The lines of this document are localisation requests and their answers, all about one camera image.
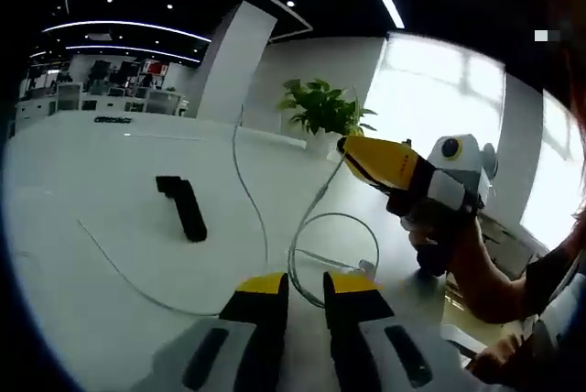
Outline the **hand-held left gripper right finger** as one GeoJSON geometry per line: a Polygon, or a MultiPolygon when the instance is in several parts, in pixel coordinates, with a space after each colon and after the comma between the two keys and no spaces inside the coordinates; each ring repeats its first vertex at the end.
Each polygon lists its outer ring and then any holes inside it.
{"type": "Polygon", "coordinates": [[[470,391],[456,348],[397,316],[366,276],[326,272],[324,308],[342,391],[470,391]]]}

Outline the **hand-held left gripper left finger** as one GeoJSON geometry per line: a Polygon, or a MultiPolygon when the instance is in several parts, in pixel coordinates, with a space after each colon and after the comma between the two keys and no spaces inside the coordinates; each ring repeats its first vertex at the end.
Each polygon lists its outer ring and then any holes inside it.
{"type": "Polygon", "coordinates": [[[249,278],[217,317],[193,323],[132,391],[275,391],[288,321],[288,275],[249,278]]]}

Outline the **person's right hand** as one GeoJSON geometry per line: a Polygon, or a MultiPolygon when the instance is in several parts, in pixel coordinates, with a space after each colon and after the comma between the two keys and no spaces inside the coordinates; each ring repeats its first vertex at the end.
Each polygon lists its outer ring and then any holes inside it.
{"type": "Polygon", "coordinates": [[[465,245],[476,242],[476,219],[456,216],[434,220],[415,220],[402,217],[401,226],[408,233],[408,240],[417,252],[420,269],[431,276],[439,277],[450,269],[457,252],[465,245]]]}

